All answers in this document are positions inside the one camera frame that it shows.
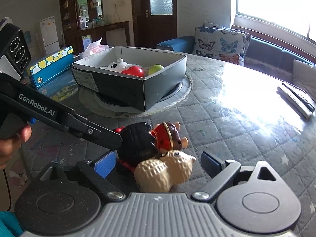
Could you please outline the person's left hand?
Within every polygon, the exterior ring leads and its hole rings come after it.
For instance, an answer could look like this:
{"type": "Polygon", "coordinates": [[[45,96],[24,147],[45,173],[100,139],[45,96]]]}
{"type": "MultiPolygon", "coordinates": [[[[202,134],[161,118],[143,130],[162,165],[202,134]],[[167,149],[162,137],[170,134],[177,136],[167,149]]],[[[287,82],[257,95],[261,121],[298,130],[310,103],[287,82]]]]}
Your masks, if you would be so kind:
{"type": "Polygon", "coordinates": [[[31,126],[27,125],[9,139],[0,141],[1,170],[6,168],[7,162],[12,158],[13,153],[16,152],[23,143],[27,142],[31,135],[31,126]]]}

